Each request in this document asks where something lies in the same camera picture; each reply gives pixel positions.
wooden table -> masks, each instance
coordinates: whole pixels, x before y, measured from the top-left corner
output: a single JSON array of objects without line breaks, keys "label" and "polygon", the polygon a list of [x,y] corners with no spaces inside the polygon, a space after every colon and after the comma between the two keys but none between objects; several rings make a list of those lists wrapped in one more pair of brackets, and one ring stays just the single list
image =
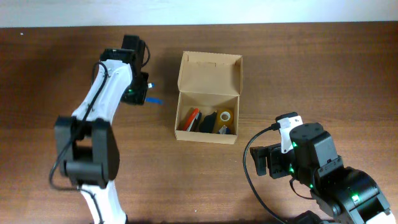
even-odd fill
[{"label": "wooden table", "polygon": [[[243,173],[247,141],[280,114],[297,111],[331,133],[346,166],[367,172],[398,215],[398,23],[0,29],[0,222],[89,223],[77,193],[50,190],[53,124],[90,88],[105,48],[137,34],[152,58],[143,69],[165,105],[120,104],[113,131],[119,199],[132,221],[273,220]],[[184,50],[241,54],[244,88],[235,145],[176,141],[177,77]],[[280,141],[277,132],[253,146]],[[257,177],[266,204],[283,217],[312,210],[289,178]],[[68,185],[59,177],[56,182]],[[308,189],[295,184],[308,195]]]}]

yellow tape roll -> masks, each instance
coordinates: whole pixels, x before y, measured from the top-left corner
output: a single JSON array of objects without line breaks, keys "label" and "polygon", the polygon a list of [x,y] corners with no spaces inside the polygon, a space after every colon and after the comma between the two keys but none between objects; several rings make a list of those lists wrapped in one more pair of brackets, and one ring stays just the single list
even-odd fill
[{"label": "yellow tape roll", "polygon": [[223,109],[217,111],[217,119],[216,125],[213,130],[214,133],[217,133],[221,127],[224,125],[227,126],[229,129],[232,127],[232,123],[234,121],[234,114],[231,110]]}]

box flap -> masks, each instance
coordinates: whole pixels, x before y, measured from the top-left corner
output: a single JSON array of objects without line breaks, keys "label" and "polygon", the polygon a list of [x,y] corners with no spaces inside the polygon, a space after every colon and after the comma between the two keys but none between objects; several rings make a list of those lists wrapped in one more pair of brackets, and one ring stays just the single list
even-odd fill
[{"label": "box flap", "polygon": [[238,96],[242,88],[241,55],[183,53],[178,76],[180,91]]}]

white bracket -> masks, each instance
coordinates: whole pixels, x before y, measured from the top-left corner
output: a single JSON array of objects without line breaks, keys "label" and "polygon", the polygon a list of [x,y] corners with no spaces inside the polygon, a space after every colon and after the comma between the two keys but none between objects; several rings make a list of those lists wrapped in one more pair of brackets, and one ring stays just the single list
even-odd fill
[{"label": "white bracket", "polygon": [[277,121],[280,124],[279,132],[282,138],[280,148],[282,153],[288,153],[293,149],[292,141],[290,140],[289,133],[292,129],[303,124],[301,116],[294,116],[292,118],[282,118]]}]

open cardboard box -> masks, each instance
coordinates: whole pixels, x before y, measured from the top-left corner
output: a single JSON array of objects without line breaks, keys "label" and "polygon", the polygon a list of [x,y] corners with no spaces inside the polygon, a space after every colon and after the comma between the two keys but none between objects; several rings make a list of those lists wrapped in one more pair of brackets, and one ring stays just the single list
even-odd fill
[{"label": "open cardboard box", "polygon": [[[177,140],[234,144],[238,137],[239,96],[243,88],[241,55],[184,52],[178,76]],[[181,131],[190,113],[198,108],[201,121],[216,110],[233,112],[231,134]]]}]

